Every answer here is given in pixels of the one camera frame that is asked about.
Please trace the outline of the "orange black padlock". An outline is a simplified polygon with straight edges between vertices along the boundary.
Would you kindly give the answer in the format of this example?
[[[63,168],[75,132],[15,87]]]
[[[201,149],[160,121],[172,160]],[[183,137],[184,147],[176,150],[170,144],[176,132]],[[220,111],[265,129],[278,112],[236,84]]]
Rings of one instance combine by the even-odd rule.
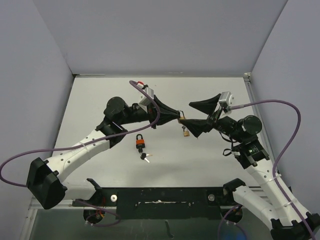
[[[140,133],[136,135],[135,146],[136,146],[136,149],[138,149],[138,150],[140,150],[140,149],[142,150],[146,147],[143,135]]]

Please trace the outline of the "black headed key bunch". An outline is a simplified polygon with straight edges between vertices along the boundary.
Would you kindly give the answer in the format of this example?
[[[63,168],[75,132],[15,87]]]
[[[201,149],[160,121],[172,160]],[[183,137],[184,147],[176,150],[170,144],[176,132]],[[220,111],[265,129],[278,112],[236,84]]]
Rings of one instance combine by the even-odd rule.
[[[142,148],[139,148],[138,152],[140,153],[141,160],[146,161],[147,163],[150,163],[148,157],[152,157],[153,156],[152,154],[145,153]]]

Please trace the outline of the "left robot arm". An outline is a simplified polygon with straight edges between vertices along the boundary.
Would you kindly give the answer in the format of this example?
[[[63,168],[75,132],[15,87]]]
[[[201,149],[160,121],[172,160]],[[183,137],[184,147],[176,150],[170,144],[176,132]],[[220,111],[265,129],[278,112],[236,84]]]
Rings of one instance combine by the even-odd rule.
[[[100,186],[91,178],[75,185],[66,181],[77,168],[101,152],[117,145],[127,132],[124,124],[156,121],[153,128],[180,118],[178,110],[168,107],[157,97],[150,102],[145,97],[141,102],[128,106],[119,96],[112,97],[106,104],[103,121],[84,139],[63,150],[60,156],[40,157],[29,167],[26,186],[45,209],[51,209],[62,200],[82,199],[95,206],[100,203]]]

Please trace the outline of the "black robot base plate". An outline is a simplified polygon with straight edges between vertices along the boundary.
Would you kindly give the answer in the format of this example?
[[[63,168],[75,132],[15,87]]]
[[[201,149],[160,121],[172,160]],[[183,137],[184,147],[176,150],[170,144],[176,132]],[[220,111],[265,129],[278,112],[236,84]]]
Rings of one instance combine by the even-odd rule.
[[[114,210],[120,220],[219,220],[236,202],[222,187],[103,187],[74,207]]]

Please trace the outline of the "small brass padlock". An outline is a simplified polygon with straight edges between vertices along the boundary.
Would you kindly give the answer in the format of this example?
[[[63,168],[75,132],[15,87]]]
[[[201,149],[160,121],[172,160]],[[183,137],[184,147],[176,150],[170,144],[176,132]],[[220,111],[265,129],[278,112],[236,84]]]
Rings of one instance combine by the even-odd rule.
[[[182,130],[183,130],[183,136],[184,137],[189,137],[190,136],[189,130],[184,125],[182,126]]]

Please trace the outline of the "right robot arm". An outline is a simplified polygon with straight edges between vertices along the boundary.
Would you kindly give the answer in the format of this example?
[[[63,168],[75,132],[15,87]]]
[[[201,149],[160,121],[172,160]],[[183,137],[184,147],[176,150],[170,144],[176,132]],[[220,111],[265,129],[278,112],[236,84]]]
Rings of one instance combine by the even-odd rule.
[[[233,106],[233,96],[223,92],[207,100],[190,102],[189,106],[206,114],[206,119],[182,119],[180,122],[197,138],[211,130],[225,135],[231,144],[230,154],[250,174],[263,190],[268,200],[256,195],[239,178],[223,185],[223,200],[230,205],[247,208],[270,230],[274,240],[310,240],[320,228],[320,216],[310,213],[282,180],[277,162],[259,141],[262,121],[255,115],[239,120],[229,117],[233,110],[245,105]]]

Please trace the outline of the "long shackle brass padlock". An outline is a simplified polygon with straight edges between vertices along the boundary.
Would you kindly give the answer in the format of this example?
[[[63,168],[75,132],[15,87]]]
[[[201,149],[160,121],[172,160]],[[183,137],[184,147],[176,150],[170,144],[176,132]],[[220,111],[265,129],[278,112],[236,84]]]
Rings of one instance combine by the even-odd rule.
[[[182,110],[177,110],[179,112],[179,118],[177,119],[179,124],[182,124],[182,120],[185,120],[185,114]]]

